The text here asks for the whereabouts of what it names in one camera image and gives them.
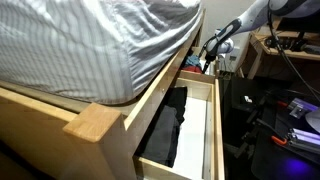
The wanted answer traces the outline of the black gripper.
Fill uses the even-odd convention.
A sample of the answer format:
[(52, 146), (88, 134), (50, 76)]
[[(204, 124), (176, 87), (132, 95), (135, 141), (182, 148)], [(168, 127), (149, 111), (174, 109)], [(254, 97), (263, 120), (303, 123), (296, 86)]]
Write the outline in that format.
[(205, 56), (205, 64), (204, 64), (204, 67), (202, 69), (202, 73), (205, 73), (209, 67), (209, 65), (216, 60), (216, 57), (215, 56), (212, 56), (212, 55), (209, 55), (207, 54)]

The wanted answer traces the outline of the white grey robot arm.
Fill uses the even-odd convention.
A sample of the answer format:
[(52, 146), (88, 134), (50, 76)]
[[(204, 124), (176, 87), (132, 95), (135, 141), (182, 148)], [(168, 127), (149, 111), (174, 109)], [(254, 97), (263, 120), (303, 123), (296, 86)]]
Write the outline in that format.
[(219, 54), (232, 51), (233, 47), (223, 48), (223, 43), (233, 35), (249, 32), (264, 25), (271, 15), (284, 18), (303, 18), (320, 10), (320, 0), (256, 0), (245, 12), (228, 23), (203, 45), (199, 57), (206, 52), (205, 73), (208, 66)]

